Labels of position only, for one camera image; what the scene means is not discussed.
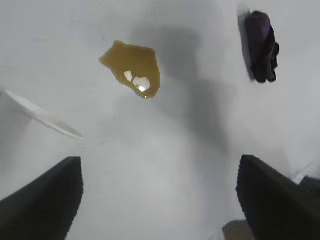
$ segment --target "dark purple fabric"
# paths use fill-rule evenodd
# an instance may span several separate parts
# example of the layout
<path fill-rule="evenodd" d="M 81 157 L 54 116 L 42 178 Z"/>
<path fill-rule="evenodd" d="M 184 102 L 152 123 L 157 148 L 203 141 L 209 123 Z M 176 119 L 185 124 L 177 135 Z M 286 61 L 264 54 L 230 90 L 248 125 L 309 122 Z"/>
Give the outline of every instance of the dark purple fabric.
<path fill-rule="evenodd" d="M 246 33 L 251 59 L 251 70 L 259 83 L 277 80 L 275 68 L 278 67 L 279 44 L 267 14 L 255 11 L 246 20 Z"/>

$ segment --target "brown liquid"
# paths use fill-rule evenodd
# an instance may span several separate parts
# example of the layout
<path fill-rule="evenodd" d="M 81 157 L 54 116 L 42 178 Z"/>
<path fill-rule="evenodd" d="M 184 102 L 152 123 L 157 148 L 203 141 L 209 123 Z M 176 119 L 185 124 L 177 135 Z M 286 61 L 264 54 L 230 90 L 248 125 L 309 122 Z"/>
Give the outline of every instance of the brown liquid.
<path fill-rule="evenodd" d="M 121 84 L 134 90 L 140 97 L 152 98 L 158 92 L 160 72 L 156 52 L 152 48 L 124 44 L 117 40 L 99 60 L 113 72 Z"/>

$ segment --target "dark object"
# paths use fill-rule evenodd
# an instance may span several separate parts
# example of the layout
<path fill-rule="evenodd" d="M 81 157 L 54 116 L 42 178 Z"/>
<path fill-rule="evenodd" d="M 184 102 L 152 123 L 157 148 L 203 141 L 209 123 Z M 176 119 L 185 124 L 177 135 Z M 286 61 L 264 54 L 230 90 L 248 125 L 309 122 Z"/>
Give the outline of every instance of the dark object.
<path fill-rule="evenodd" d="M 275 68 L 278 67 L 277 56 L 279 44 L 267 14 L 255 11 L 246 20 L 245 27 L 251 59 L 251 70 L 258 83 L 277 80 Z"/>
<path fill-rule="evenodd" d="M 83 196 L 80 157 L 68 157 L 0 201 L 1 240 L 64 240 Z"/>
<path fill-rule="evenodd" d="M 242 156 L 237 195 L 257 240 L 319 240 L 319 181 L 296 185 L 256 158 Z"/>

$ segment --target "floor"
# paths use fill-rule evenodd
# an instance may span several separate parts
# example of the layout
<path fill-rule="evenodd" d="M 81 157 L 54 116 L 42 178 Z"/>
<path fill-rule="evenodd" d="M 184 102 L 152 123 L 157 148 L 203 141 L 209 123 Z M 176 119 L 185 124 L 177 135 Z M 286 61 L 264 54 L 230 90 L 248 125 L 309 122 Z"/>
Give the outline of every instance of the floor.
<path fill-rule="evenodd" d="M 85 140 L 1 98 L 0 199 L 81 156 L 84 196 L 68 240 L 214 240 L 226 223 L 244 219 L 235 191 L 243 154 L 297 182 L 318 163 L 319 7 L 316 0 L 2 0 L 0 85 Z M 239 20 L 254 10 L 269 14 L 280 44 L 272 84 L 252 82 L 244 61 Z M 155 49 L 156 97 L 139 98 L 99 63 L 115 40 Z"/>

